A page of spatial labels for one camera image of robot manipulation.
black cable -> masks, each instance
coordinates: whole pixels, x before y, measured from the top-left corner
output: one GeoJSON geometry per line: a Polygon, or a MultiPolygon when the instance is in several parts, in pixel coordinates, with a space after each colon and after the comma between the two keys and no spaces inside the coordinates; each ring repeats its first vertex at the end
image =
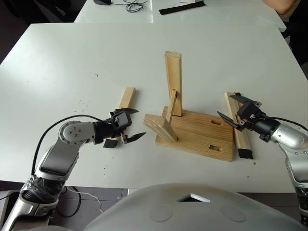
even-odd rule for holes
{"type": "Polygon", "coordinates": [[[303,125],[299,124],[299,123],[296,123],[292,120],[288,120],[288,119],[284,119],[284,118],[279,118],[279,117],[269,117],[269,119],[277,119],[277,120],[282,120],[282,121],[285,121],[285,122],[288,122],[288,123],[291,123],[291,124],[295,124],[297,126],[300,126],[302,129],[308,131],[307,128],[305,128],[303,125]]]}
{"type": "Polygon", "coordinates": [[[51,126],[43,133],[43,135],[41,136],[41,138],[40,138],[40,140],[39,140],[39,142],[38,142],[37,149],[35,150],[34,157],[33,157],[31,175],[34,175],[34,172],[35,172],[35,165],[36,165],[37,157],[38,157],[38,153],[39,153],[39,148],[40,148],[40,145],[42,144],[43,139],[44,139],[44,137],[46,136],[46,134],[47,134],[54,126],[56,126],[56,125],[62,123],[63,121],[66,121],[66,120],[68,120],[68,119],[75,118],[75,117],[88,117],[88,118],[92,118],[92,119],[95,119],[95,120],[98,120],[98,121],[102,122],[101,119],[95,118],[95,117],[90,116],[90,115],[72,115],[72,116],[69,116],[69,117],[67,117],[67,118],[61,119],[61,120],[59,120],[58,122],[56,122],[56,123],[54,123],[53,125],[51,125],[51,126]]]}
{"type": "MultiPolygon", "coordinates": [[[[78,189],[74,186],[72,186],[72,188],[76,191],[76,192],[79,192],[78,189]]],[[[58,207],[56,207],[56,211],[57,213],[59,214],[59,216],[63,217],[63,218],[71,218],[72,216],[74,216],[79,210],[80,210],[80,206],[81,206],[81,195],[80,193],[78,193],[78,196],[79,196],[79,200],[78,200],[78,205],[77,205],[77,208],[75,210],[75,212],[71,215],[64,215],[62,214],[61,212],[59,212],[58,210],[58,207]]]]}
{"type": "Polygon", "coordinates": [[[138,0],[134,0],[134,1],[127,1],[127,0],[123,0],[123,2],[126,2],[127,4],[118,4],[118,3],[111,3],[113,5],[119,5],[119,6],[126,6],[125,9],[127,12],[129,13],[136,13],[139,11],[143,11],[144,10],[144,4],[147,3],[149,0],[146,0],[144,2],[138,2],[138,0]]]}
{"type": "Polygon", "coordinates": [[[5,199],[5,198],[7,198],[7,197],[9,197],[9,196],[11,196],[12,194],[10,194],[10,195],[7,195],[7,196],[5,196],[5,197],[3,197],[3,198],[0,198],[0,200],[3,200],[3,199],[5,199]]]}

white tabletop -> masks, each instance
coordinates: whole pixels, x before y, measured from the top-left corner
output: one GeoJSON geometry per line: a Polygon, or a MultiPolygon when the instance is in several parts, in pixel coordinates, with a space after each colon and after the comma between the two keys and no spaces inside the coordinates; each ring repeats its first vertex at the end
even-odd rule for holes
{"type": "Polygon", "coordinates": [[[275,26],[280,31],[286,29],[275,10],[262,0],[204,0],[205,7],[199,7],[167,15],[159,9],[185,5],[179,0],[149,0],[145,9],[138,13],[128,13],[125,6],[97,5],[87,0],[76,23],[193,23],[202,25],[245,25],[275,26]]]}
{"type": "MultiPolygon", "coordinates": [[[[27,180],[51,124],[75,114],[105,119],[125,87],[135,87],[133,107],[140,112],[128,134],[147,134],[116,149],[84,145],[68,185],[193,182],[236,192],[293,192],[284,154],[255,133],[249,132],[255,160],[236,154],[225,162],[155,145],[155,133],[142,122],[169,104],[168,50],[182,53],[185,110],[227,113],[224,92],[241,92],[262,102],[268,115],[308,124],[307,80],[276,28],[174,25],[171,33],[156,24],[31,25],[0,65],[0,180],[27,180]]],[[[58,129],[46,136],[38,160],[58,129]]]]}

rectangular slot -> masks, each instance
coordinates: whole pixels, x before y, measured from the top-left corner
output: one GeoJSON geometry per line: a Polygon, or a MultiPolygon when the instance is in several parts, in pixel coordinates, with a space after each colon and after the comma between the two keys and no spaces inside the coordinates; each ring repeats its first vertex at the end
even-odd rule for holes
{"type": "Polygon", "coordinates": [[[215,121],[215,120],[212,120],[211,123],[212,123],[212,124],[217,124],[217,125],[221,125],[221,124],[222,124],[222,123],[220,123],[220,122],[218,122],[218,121],[215,121]]]}
{"type": "Polygon", "coordinates": [[[209,149],[216,150],[216,151],[219,151],[219,152],[221,152],[221,150],[222,150],[221,147],[217,147],[217,146],[214,146],[214,145],[211,145],[211,144],[209,146],[209,149]]]}

wooden block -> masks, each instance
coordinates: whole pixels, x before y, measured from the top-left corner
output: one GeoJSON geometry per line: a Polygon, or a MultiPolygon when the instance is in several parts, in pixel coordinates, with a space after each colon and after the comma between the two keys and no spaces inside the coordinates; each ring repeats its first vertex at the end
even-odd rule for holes
{"type": "Polygon", "coordinates": [[[169,97],[172,90],[177,91],[175,101],[174,116],[182,116],[182,64],[181,53],[166,51],[165,53],[166,71],[168,79],[169,97]]]}
{"type": "MultiPolygon", "coordinates": [[[[227,108],[229,112],[229,117],[233,119],[235,123],[239,123],[240,119],[237,115],[237,111],[239,110],[238,102],[232,98],[230,98],[230,95],[235,95],[234,93],[226,92],[225,93],[225,99],[227,102],[227,108]]],[[[248,139],[248,135],[246,133],[246,130],[244,129],[242,132],[239,130],[234,130],[234,139],[235,139],[235,146],[237,149],[248,149],[251,150],[250,142],[248,139]]]]}
{"type": "Polygon", "coordinates": [[[135,88],[125,88],[119,108],[129,108],[133,102],[135,92],[135,88]]]}
{"type": "MultiPolygon", "coordinates": [[[[163,117],[167,110],[168,107],[164,107],[163,117]]],[[[220,117],[183,110],[182,117],[173,117],[171,126],[178,141],[170,142],[157,136],[157,145],[219,160],[233,160],[232,127],[220,117]]]]}
{"type": "Polygon", "coordinates": [[[177,91],[173,89],[172,93],[171,93],[171,97],[170,97],[170,104],[169,104],[167,115],[166,115],[166,120],[170,124],[171,124],[171,121],[172,121],[172,115],[173,115],[173,111],[174,111],[174,104],[175,104],[175,101],[176,101],[176,97],[177,97],[177,91]]]}
{"type": "Polygon", "coordinates": [[[145,114],[143,123],[166,141],[176,142],[178,139],[171,125],[160,115],[145,114]]]}

wooden plank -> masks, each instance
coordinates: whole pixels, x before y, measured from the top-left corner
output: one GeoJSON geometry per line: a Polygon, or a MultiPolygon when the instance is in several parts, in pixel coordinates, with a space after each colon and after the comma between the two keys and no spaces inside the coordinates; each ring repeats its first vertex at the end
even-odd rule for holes
{"type": "MultiPolygon", "coordinates": [[[[239,123],[240,119],[237,115],[237,111],[239,110],[238,102],[232,98],[230,98],[230,95],[235,95],[234,93],[226,92],[224,94],[225,100],[227,102],[227,108],[229,112],[229,117],[233,119],[235,123],[239,123]]],[[[237,149],[247,149],[251,150],[250,142],[248,139],[247,131],[244,129],[242,132],[239,130],[234,130],[234,139],[235,139],[235,146],[237,149]]]]}
{"type": "Polygon", "coordinates": [[[135,88],[125,88],[119,108],[129,108],[133,102],[135,92],[135,88]]]}
{"type": "MultiPolygon", "coordinates": [[[[163,117],[168,107],[164,107],[163,117]]],[[[170,142],[156,136],[156,144],[195,153],[219,160],[233,160],[232,127],[220,117],[183,110],[183,116],[174,116],[172,128],[178,137],[170,142]]]]}
{"type": "Polygon", "coordinates": [[[168,121],[160,115],[145,114],[143,123],[154,130],[162,139],[177,142],[178,138],[168,121]]]}
{"type": "Polygon", "coordinates": [[[172,90],[177,91],[175,101],[174,116],[182,116],[182,67],[181,53],[166,51],[165,53],[166,71],[168,79],[169,97],[172,90]]]}
{"type": "Polygon", "coordinates": [[[166,120],[170,124],[171,124],[171,121],[172,121],[172,115],[173,115],[173,111],[174,111],[174,105],[175,105],[176,97],[177,97],[177,91],[173,89],[172,93],[171,93],[171,97],[170,97],[170,104],[169,104],[167,115],[166,115],[166,120]]]}

